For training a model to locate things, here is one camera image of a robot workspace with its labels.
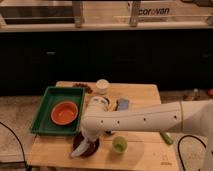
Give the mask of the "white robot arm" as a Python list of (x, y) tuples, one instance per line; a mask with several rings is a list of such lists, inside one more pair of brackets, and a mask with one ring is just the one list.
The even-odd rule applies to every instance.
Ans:
[(201, 171), (213, 171), (213, 100), (178, 101), (140, 109), (108, 111), (92, 98), (81, 119), (82, 134), (96, 141), (104, 131), (169, 132), (208, 138)]

